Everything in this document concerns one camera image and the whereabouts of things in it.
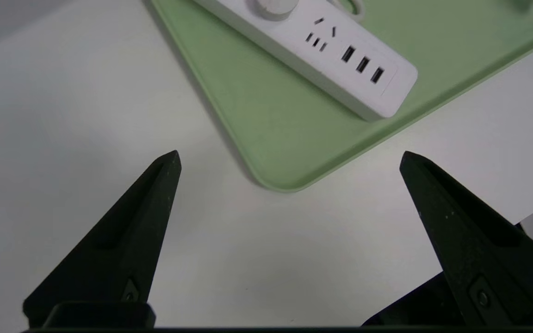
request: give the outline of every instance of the usb port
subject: usb port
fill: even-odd
[[[377,83],[383,73],[384,73],[384,69],[382,67],[378,67],[378,69],[376,69],[376,72],[372,76],[372,82]]]
[[[345,51],[345,54],[341,58],[344,62],[349,61],[351,59],[351,56],[353,55],[353,52],[355,51],[355,47],[349,46],[349,48]]]
[[[361,62],[359,63],[359,66],[357,66],[357,72],[363,73],[363,70],[366,68],[368,63],[370,63],[370,59],[368,59],[367,57],[363,57],[363,59],[361,59]]]

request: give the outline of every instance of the power socket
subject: power socket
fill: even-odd
[[[416,68],[326,0],[195,0],[357,113],[393,116]]]

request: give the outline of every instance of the light green tray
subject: light green tray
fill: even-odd
[[[363,26],[419,78],[368,123],[190,0],[152,0],[258,182],[301,190],[533,50],[533,0],[369,0]]]

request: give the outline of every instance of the round switch knob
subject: round switch knob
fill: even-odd
[[[296,8],[299,0],[254,0],[260,14],[269,21],[283,21]]]

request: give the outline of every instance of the white table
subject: white table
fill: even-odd
[[[0,331],[26,327],[23,299],[173,149],[183,169],[149,299],[158,326],[359,325],[437,274],[398,172],[405,150],[511,222],[533,213],[533,54],[279,194],[249,179],[139,1],[27,2],[0,26]]]

